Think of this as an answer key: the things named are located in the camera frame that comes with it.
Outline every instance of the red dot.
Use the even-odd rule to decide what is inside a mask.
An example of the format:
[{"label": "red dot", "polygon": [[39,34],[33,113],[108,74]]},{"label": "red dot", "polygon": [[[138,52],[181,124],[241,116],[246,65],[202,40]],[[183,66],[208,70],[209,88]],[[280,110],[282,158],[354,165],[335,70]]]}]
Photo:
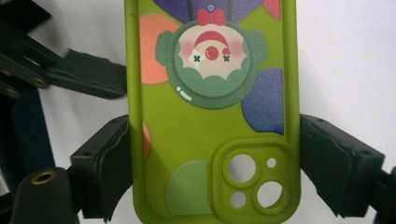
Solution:
[{"label": "red dot", "polygon": [[230,51],[229,48],[226,48],[226,49],[223,50],[222,53],[223,53],[224,55],[230,55],[230,54],[231,54],[231,51]]},{"label": "red dot", "polygon": [[206,49],[206,58],[213,61],[219,57],[219,50],[216,47],[210,46]]}]

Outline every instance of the rosy cheek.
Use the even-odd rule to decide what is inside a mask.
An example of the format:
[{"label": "rosy cheek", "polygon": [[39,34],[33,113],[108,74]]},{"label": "rosy cheek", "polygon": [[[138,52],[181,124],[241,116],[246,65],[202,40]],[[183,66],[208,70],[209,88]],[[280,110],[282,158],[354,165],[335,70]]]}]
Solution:
[{"label": "rosy cheek", "polygon": [[231,54],[233,56],[245,56],[244,49],[242,48],[242,40],[234,40],[230,43]]},{"label": "rosy cheek", "polygon": [[192,42],[186,41],[181,43],[180,56],[184,58],[190,57],[192,51],[194,50],[194,44]]}]

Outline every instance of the green phone case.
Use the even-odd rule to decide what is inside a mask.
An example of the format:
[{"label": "green phone case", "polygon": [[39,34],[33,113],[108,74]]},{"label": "green phone case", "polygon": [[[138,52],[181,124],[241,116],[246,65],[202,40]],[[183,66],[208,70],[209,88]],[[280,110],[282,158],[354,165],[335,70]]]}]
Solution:
[{"label": "green phone case", "polygon": [[300,200],[295,1],[125,0],[125,15],[142,222],[291,217]]}]

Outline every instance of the pink bow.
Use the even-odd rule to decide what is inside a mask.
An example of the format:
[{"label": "pink bow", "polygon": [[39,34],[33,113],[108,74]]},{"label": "pink bow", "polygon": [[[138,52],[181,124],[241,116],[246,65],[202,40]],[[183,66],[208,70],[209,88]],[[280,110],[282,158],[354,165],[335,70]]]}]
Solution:
[{"label": "pink bow", "polygon": [[205,26],[209,23],[216,24],[217,26],[224,25],[226,22],[224,11],[222,9],[216,9],[213,13],[209,13],[201,8],[198,10],[197,22],[200,26]]}]

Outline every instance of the white background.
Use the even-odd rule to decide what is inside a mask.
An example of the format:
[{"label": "white background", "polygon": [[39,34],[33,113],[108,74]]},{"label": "white background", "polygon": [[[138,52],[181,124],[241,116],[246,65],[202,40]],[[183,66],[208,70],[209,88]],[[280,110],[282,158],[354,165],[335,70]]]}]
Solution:
[{"label": "white background", "polygon": [[[125,64],[122,0],[35,0],[52,15],[32,37],[64,56],[67,48]],[[396,1],[297,1],[301,113],[326,119],[387,155],[396,165]],[[105,123],[127,114],[108,101],[50,87],[40,91],[58,166]],[[301,205],[287,223],[373,223],[335,217],[302,174]],[[103,223],[81,220],[81,223]],[[140,223],[129,190],[111,223]]]}]

